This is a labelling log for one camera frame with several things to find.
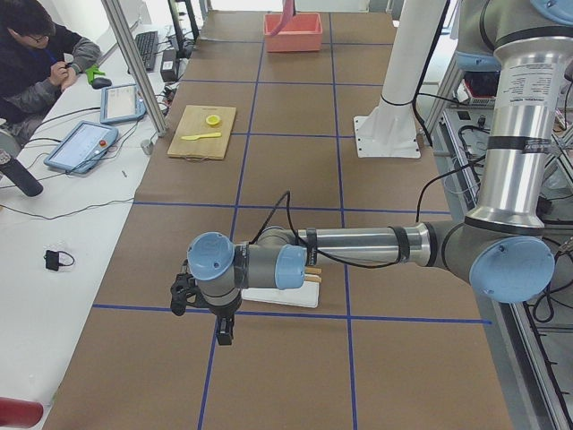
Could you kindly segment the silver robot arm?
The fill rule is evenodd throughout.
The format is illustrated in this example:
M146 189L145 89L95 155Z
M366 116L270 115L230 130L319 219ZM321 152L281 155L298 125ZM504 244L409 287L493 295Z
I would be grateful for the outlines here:
M171 309L206 308L218 343L233 339L249 288L300 288L324 260L365 269L413 262L438 267L500 303L520 303L551 281L555 261L536 214L560 85L572 61L569 1L465 1L458 62L493 57L500 71L478 201L461 223L410 228L273 228L249 242L218 232L196 237L171 288Z

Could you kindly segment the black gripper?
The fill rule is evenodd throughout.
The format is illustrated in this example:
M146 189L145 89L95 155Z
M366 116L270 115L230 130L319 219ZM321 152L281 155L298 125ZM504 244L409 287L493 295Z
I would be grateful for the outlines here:
M235 299L225 305L209 305L209 310L217 316L216 339L219 346L233 344L235 313L241 304L241 299Z

